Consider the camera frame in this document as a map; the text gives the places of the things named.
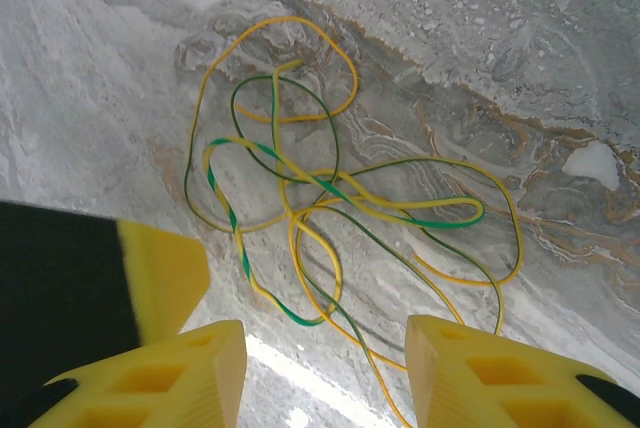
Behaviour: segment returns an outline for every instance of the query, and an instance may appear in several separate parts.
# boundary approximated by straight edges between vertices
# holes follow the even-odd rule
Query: stone floor
[[[256,20],[305,16],[358,66],[358,98],[337,119],[344,166],[438,154],[473,161],[505,180],[518,204],[526,258],[505,288],[504,335],[594,364],[640,391],[638,0],[615,0],[617,8],[602,0],[546,0],[553,6],[544,10],[543,0],[369,1],[0,0],[0,12],[10,13],[0,17],[0,196],[200,238],[214,282],[188,327],[226,318],[245,323],[250,363],[239,426],[397,426],[358,348],[330,327],[300,328],[258,299],[230,237],[200,223],[182,194],[193,102],[206,66]],[[416,6],[420,16],[412,18]],[[591,23],[606,9],[617,11]],[[417,21],[422,14],[433,14],[436,26]],[[577,26],[574,34],[559,29],[567,21]],[[616,37],[593,36],[590,30],[607,24]],[[306,61],[299,79],[329,104],[348,95],[346,67],[309,30],[265,30],[213,76],[197,159],[208,141],[233,133],[233,86],[293,54]],[[614,58],[616,64],[596,64]],[[283,97],[285,110],[309,109],[292,92]],[[268,90],[249,89],[242,102],[265,112]],[[264,126],[245,125],[249,137],[269,139]],[[326,124],[287,128],[283,137],[285,151],[304,167],[331,163]],[[277,212],[277,186],[245,152],[225,150],[214,163],[242,220]],[[193,197],[221,217],[199,173]],[[396,199],[476,193],[489,214],[449,239],[497,276],[513,264],[505,204],[477,177],[425,165],[363,180]],[[409,314],[450,316],[352,226],[329,216],[318,223],[335,234],[345,307],[376,349],[401,361]],[[366,224],[406,255],[470,272],[413,232]],[[276,227],[247,237],[247,246],[263,283],[311,315],[285,241],[285,228]],[[319,261],[316,274],[329,286]],[[497,307],[489,290],[442,287],[470,325],[492,328]],[[406,377],[383,374],[400,409],[411,413]]]

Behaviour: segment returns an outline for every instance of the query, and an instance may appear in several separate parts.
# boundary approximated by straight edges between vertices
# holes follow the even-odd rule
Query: yellow plastic bracket
[[[79,386],[31,427],[235,427],[246,367],[242,323],[220,321],[56,377]]]
[[[204,246],[141,223],[117,224],[141,344],[178,334],[211,283]]]
[[[409,317],[418,428],[632,428],[576,375],[602,371],[457,323]]]

